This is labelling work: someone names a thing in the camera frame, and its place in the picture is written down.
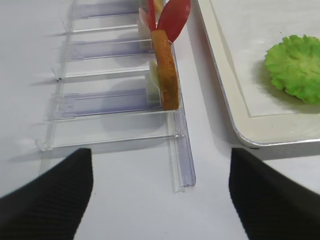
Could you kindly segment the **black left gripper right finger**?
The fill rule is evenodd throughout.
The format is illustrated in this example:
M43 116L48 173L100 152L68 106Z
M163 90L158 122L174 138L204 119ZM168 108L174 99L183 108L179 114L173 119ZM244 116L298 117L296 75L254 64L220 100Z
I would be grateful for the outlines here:
M228 188L250 240L320 238L320 195L246 149L231 150Z

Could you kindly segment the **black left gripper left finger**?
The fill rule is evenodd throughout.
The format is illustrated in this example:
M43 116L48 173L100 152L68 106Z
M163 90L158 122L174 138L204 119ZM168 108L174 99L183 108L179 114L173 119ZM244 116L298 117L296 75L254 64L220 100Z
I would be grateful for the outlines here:
M2 240L72 240L94 185L92 151L80 148L28 184L1 197Z

